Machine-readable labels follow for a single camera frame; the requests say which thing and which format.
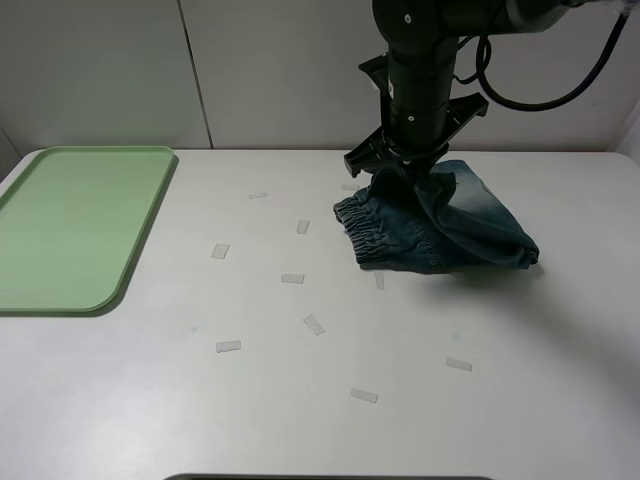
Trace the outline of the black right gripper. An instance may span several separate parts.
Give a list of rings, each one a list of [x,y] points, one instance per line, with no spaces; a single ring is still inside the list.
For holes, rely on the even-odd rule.
[[[433,167],[448,152],[450,141],[475,117],[484,117],[488,101],[481,94],[450,99],[435,113],[421,118],[407,112],[394,113],[389,95],[380,95],[382,124],[344,155],[352,178],[367,169],[399,163],[400,195],[439,193],[446,182]]]

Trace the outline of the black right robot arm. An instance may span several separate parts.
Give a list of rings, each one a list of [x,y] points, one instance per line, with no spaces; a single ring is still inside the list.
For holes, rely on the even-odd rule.
[[[415,163],[430,169],[450,140],[487,113],[479,93],[451,98],[459,43],[483,34],[542,32],[565,1],[375,1],[385,54],[360,64],[379,90],[381,125],[344,157],[352,177]]]

